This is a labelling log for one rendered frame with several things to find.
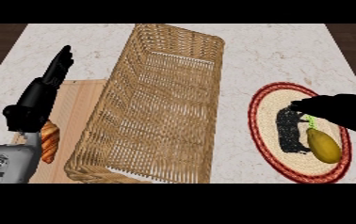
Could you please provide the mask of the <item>golden brown croissant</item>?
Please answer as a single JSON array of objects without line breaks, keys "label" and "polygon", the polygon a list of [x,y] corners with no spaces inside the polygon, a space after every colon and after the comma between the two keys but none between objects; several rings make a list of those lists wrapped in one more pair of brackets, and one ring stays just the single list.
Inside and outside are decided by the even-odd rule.
[{"label": "golden brown croissant", "polygon": [[51,164],[60,149],[60,127],[51,121],[42,128],[42,161]]}]

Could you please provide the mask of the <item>tall wicker basket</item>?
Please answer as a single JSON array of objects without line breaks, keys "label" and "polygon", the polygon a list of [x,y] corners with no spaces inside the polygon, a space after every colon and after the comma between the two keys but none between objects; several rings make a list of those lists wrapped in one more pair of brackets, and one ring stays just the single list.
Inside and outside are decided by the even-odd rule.
[{"label": "tall wicker basket", "polygon": [[85,183],[210,181],[225,41],[138,24],[64,170]]}]

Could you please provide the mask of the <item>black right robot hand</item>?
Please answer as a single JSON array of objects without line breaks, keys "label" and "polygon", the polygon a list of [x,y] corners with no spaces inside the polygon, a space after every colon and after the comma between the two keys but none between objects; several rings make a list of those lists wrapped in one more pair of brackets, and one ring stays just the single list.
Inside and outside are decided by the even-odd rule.
[{"label": "black right robot hand", "polygon": [[356,95],[320,95],[301,101],[292,101],[292,109],[329,120],[356,132]]}]

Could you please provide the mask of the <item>round red-rimmed woven placemat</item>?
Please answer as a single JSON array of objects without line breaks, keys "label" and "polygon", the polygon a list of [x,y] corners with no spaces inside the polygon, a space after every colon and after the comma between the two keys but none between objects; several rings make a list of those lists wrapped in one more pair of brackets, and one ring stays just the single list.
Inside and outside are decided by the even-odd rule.
[{"label": "round red-rimmed woven placemat", "polygon": [[[250,135],[258,150],[274,169],[293,181],[306,184],[336,183],[345,176],[352,162],[352,141],[346,128],[321,118],[301,116],[293,112],[286,120],[283,110],[318,93],[290,82],[275,82],[255,93],[249,109]],[[342,148],[339,163],[324,163],[308,145],[306,130],[315,127],[336,140]]]}]

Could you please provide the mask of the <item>pale wooden cutting board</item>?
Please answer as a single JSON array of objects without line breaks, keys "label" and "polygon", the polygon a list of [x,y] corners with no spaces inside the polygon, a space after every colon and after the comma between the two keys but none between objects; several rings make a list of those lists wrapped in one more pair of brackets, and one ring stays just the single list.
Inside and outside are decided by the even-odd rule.
[{"label": "pale wooden cutting board", "polygon": [[39,163],[32,184],[73,183],[67,177],[64,165],[76,149],[106,84],[106,80],[69,80],[60,87],[51,115],[51,121],[60,127],[60,149],[54,163]]}]

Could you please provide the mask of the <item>yellow lemon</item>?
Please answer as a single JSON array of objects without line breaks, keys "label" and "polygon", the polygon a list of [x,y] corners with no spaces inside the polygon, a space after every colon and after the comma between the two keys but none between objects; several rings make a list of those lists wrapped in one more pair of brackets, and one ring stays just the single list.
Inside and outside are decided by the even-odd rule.
[{"label": "yellow lemon", "polygon": [[327,164],[339,163],[343,153],[335,138],[315,128],[309,128],[306,134],[309,148],[317,158]]}]

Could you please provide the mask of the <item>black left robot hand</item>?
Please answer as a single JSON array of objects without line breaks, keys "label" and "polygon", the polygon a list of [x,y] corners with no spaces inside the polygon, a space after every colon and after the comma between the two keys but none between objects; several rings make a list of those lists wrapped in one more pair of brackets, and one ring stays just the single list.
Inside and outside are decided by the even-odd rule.
[{"label": "black left robot hand", "polygon": [[4,115],[12,132],[41,131],[52,113],[60,86],[75,64],[72,46],[66,45],[42,77],[29,85],[17,104],[8,105]]}]

